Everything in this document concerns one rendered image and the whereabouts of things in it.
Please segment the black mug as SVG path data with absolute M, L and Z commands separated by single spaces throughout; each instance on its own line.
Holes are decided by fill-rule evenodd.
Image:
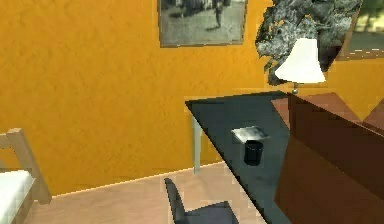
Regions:
M 256 140 L 248 140 L 244 144 L 244 148 L 244 162 L 251 166 L 258 166 L 263 153 L 263 143 Z

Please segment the white shade table lamp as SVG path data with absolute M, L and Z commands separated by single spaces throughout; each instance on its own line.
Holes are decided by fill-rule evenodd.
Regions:
M 325 81 L 325 76 L 318 61 L 316 39 L 299 38 L 289 56 L 275 71 L 282 80 L 293 82 L 293 94 L 298 93 L 299 84 L 314 84 Z

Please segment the grey framed wall picture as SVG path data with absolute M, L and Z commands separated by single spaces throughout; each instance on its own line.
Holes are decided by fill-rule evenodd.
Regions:
M 240 45 L 247 0 L 158 0 L 163 48 Z

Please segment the silver grey book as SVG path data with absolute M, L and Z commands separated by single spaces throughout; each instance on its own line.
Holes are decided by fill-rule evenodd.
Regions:
M 232 134 L 241 143 L 246 143 L 247 141 L 250 141 L 250 140 L 262 141 L 269 138 L 269 135 L 266 134 L 258 126 L 250 126 L 250 127 L 233 129 Z

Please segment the dark grey chair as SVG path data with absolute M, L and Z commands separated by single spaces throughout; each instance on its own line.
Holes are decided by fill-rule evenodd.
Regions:
M 174 224 L 239 224 L 228 201 L 186 211 L 175 183 L 164 179 Z

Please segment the wooden bed with white mattress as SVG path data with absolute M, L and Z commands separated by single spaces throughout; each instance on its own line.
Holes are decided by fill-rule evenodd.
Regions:
M 22 128 L 0 134 L 0 149 L 11 148 L 21 169 L 7 170 L 0 162 L 0 224 L 23 224 L 33 203 L 52 200 L 45 179 Z

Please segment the black top desk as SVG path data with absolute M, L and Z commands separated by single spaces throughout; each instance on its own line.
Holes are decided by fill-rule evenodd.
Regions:
M 189 100 L 192 114 L 194 167 L 200 166 L 201 144 L 206 134 L 267 224 L 291 224 L 274 201 L 290 132 L 272 104 L 285 99 L 281 91 Z M 237 128 L 258 126 L 269 136 L 263 141 L 261 163 L 244 162 L 243 144 L 232 134 Z

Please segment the brown wooden cabinet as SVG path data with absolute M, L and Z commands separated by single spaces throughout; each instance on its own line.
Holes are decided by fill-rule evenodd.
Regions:
M 274 100 L 290 137 L 275 202 L 292 224 L 384 224 L 384 133 L 334 93 Z

